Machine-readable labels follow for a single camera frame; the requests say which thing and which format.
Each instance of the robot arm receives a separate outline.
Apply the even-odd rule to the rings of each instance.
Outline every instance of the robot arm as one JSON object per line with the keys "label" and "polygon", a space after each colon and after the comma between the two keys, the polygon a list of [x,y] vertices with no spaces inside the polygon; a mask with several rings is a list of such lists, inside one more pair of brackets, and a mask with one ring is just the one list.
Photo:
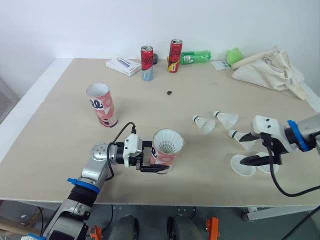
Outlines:
{"label": "robot arm", "polygon": [[[274,163],[282,164],[281,154],[310,151],[316,148],[320,154],[320,114],[309,117],[298,123],[288,120],[289,127],[285,127],[278,120],[255,116],[252,121],[251,134],[262,138],[263,145],[267,147],[266,140],[271,138],[271,149],[274,153]],[[244,158],[243,165],[261,166],[269,164],[269,157],[257,155]]]}
{"label": "robot arm", "polygon": [[94,202],[106,180],[113,177],[111,164],[136,166],[141,172],[155,173],[168,168],[164,165],[143,165],[144,148],[151,148],[151,141],[143,141],[131,133],[124,142],[99,143],[93,146],[90,159],[78,179],[69,178],[74,184],[67,199],[51,217],[42,236],[31,237],[39,240],[85,240],[88,220]]}

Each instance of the green toy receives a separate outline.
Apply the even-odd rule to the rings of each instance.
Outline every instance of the green toy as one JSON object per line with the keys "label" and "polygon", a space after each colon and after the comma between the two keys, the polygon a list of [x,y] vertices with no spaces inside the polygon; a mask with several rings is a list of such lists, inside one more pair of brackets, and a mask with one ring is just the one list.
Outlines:
{"label": "green toy", "polygon": [[232,50],[226,51],[226,62],[228,64],[232,65],[236,62],[239,62],[242,59],[244,59],[244,56],[237,47]]}

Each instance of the pink cylindrical tube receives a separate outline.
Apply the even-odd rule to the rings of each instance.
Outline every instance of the pink cylindrical tube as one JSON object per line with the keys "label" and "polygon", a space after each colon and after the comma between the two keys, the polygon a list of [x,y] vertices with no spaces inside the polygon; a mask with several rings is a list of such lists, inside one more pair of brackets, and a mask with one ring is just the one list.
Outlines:
{"label": "pink cylindrical tube", "polygon": [[182,136],[172,129],[161,129],[153,136],[150,164],[172,166],[184,146]]}
{"label": "pink cylindrical tube", "polygon": [[109,86],[103,83],[95,83],[90,85],[85,92],[99,122],[107,128],[115,126],[118,119]]}

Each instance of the green plastic bottle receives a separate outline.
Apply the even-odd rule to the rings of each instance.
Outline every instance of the green plastic bottle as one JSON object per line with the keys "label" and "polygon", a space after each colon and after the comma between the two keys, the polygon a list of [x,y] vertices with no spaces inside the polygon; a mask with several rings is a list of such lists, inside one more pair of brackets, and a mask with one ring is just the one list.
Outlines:
{"label": "green plastic bottle", "polygon": [[210,58],[210,51],[184,51],[180,55],[180,64],[205,64]]}

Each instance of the blue ring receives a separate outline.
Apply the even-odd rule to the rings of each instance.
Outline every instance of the blue ring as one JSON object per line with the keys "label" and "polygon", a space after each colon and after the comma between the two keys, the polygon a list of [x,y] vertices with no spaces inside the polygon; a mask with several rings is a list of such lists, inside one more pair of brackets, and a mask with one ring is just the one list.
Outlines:
{"label": "blue ring", "polygon": [[296,122],[292,121],[292,120],[288,120],[287,122],[288,122],[289,126],[291,127],[292,132],[293,132],[296,140],[298,141],[300,147],[302,148],[302,150],[304,152],[310,151],[310,149],[308,148],[307,144],[305,143],[305,141],[304,141],[304,139],[298,129],[298,125],[296,124]]}
{"label": "blue ring", "polygon": [[100,193],[100,189],[98,187],[93,186],[93,185],[86,183],[84,181],[78,181],[77,179],[70,178],[70,177],[68,178],[67,181],[72,183],[73,185],[82,186],[82,187],[85,187],[85,188],[90,189],[92,191],[95,191],[97,194]]}
{"label": "blue ring", "polygon": [[34,239],[37,239],[37,240],[46,240],[45,236],[37,236],[37,235],[35,235],[35,234],[31,233],[31,232],[28,233],[28,236],[32,237]]}

